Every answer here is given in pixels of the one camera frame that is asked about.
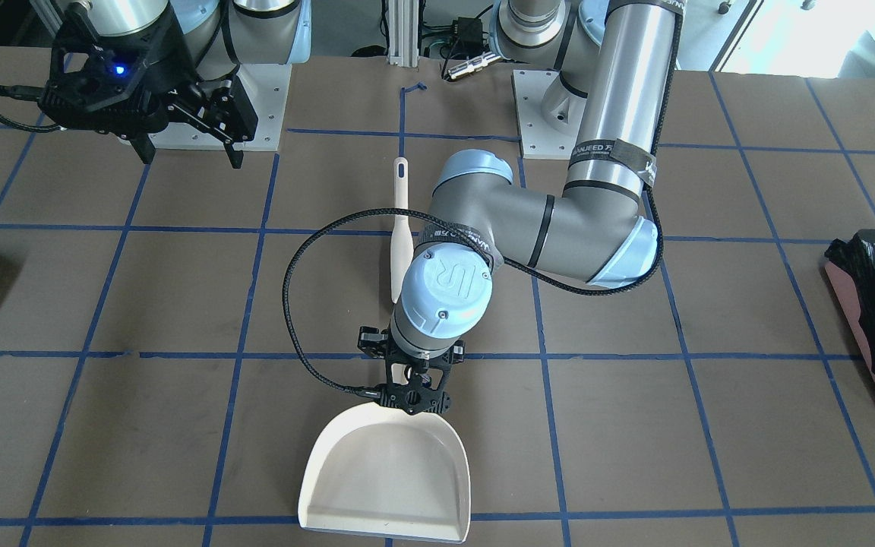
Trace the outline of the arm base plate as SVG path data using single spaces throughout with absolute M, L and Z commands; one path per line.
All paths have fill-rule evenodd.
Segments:
M 277 151 L 287 106 L 291 65 L 241 65 L 228 80 L 205 84 L 209 103 L 176 111 L 163 131 L 150 134 L 156 149 Z
M 569 160 L 586 98 L 568 90 L 555 70 L 514 70 L 513 91 L 524 158 Z

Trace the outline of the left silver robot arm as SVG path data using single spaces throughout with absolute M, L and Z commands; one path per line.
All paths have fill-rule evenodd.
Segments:
M 684 1 L 500 1 L 490 48 L 558 75 L 546 112 L 573 135 L 559 191 L 524 188 L 496 153 L 453 153 L 431 191 L 389 324 L 358 347 L 404 377 L 348 392 L 408 413 L 449 406 L 443 382 L 491 301 L 501 266 L 573 293 L 629 290 L 659 266 L 655 207 L 642 212 L 678 54 Z

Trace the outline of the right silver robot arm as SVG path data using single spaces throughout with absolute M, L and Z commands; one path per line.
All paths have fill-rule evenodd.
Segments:
M 275 150 L 276 87 L 263 73 L 311 55 L 309 1 L 59 1 L 51 68 L 36 101 L 65 129 L 110 134 L 149 165 L 187 125 L 239 169 Z

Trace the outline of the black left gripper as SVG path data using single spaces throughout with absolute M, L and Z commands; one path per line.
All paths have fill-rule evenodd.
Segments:
M 361 326 L 358 349 L 366 356 L 384 360 L 386 373 L 382 384 L 358 388 L 359 396 L 411 416 L 446 413 L 451 408 L 447 382 L 452 367 L 464 360 L 464 340 L 456 340 L 440 356 L 419 358 L 400 349 L 388 330 Z

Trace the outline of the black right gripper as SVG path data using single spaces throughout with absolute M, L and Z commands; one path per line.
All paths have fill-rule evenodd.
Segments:
M 42 111 L 60 127 L 112 134 L 131 143 L 144 165 L 156 146 L 150 134 L 163 131 L 176 111 L 209 103 L 205 84 L 228 80 L 230 70 L 204 79 L 170 4 L 148 4 L 125 12 L 125 22 L 104 22 L 122 13 L 118 4 L 69 4 L 52 42 L 51 70 L 41 96 Z M 241 169 L 244 144 L 226 140 L 230 166 Z

